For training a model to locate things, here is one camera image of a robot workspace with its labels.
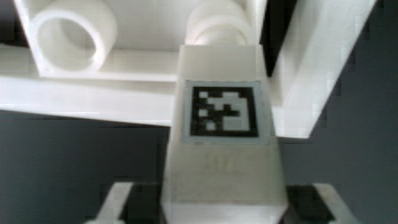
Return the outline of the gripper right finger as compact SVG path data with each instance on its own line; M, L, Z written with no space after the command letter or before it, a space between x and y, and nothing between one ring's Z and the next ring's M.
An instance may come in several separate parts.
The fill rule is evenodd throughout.
M334 186L325 183L315 183L313 186L332 214L332 220L327 224L363 224L352 213Z

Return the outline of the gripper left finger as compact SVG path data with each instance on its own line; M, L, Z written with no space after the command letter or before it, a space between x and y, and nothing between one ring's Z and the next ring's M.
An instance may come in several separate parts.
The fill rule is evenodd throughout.
M132 182L116 182L107 194L96 218L86 224L125 224L121 213L133 188Z

